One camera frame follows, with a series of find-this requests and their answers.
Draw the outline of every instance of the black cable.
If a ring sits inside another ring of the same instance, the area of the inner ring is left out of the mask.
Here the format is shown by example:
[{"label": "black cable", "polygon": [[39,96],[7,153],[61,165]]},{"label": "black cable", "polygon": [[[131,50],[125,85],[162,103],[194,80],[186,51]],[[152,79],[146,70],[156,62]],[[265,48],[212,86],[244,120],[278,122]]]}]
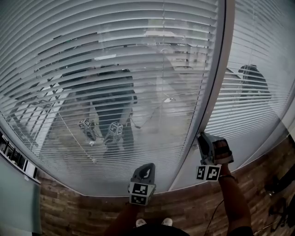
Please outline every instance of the black cable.
[{"label": "black cable", "polygon": [[97,133],[97,131],[95,130],[95,128],[93,128],[93,131],[94,131],[94,134],[95,134],[96,137],[98,137],[98,138],[102,138],[102,137]]},{"label": "black cable", "polygon": [[278,223],[278,222],[279,222],[279,220],[276,220],[276,221],[272,222],[272,223],[269,224],[268,226],[265,226],[265,227],[263,227],[262,229],[255,231],[255,232],[253,233],[253,235],[255,236],[255,235],[259,234],[261,231],[263,231],[263,230],[265,230],[265,229],[267,229],[267,228],[273,226],[275,223]]},{"label": "black cable", "polygon": [[221,202],[217,205],[217,207],[215,208],[215,210],[214,210],[214,212],[213,212],[213,215],[212,215],[212,217],[211,217],[211,220],[210,220],[210,222],[209,222],[209,224],[208,224],[208,226],[207,226],[207,229],[206,229],[206,232],[205,232],[204,236],[207,235],[207,232],[208,232],[209,226],[210,226],[210,224],[211,224],[211,222],[212,222],[212,220],[213,220],[213,217],[214,217],[214,215],[215,215],[215,213],[216,213],[218,207],[221,205],[221,203],[223,203],[223,201],[224,201],[224,199],[222,199],[222,201],[221,201]]},{"label": "black cable", "polygon": [[136,125],[135,123],[134,123],[134,121],[133,121],[133,119],[132,119],[132,117],[130,117],[130,119],[131,119],[131,121],[133,122],[133,124],[135,125],[135,127],[137,128],[137,129],[141,129],[151,118],[153,118],[153,115],[154,115],[154,113],[156,112],[156,109],[158,109],[158,108],[160,108],[161,106],[158,106],[158,107],[156,107],[154,110],[153,110],[153,113],[152,113],[152,115],[143,123],[143,125],[142,126],[139,126],[139,125]]}]

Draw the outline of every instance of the white shoe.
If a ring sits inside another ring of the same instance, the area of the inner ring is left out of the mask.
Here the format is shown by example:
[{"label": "white shoe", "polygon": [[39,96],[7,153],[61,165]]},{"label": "white shoe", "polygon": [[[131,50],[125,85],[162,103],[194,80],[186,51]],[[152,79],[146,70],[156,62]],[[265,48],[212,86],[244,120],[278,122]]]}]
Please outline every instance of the white shoe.
[{"label": "white shoe", "polygon": [[146,221],[144,219],[138,219],[136,221],[136,226],[137,227],[143,226],[144,224],[146,224]]},{"label": "white shoe", "polygon": [[172,226],[172,223],[173,223],[173,221],[170,218],[166,218],[162,222],[163,225],[167,225],[167,226]]}]

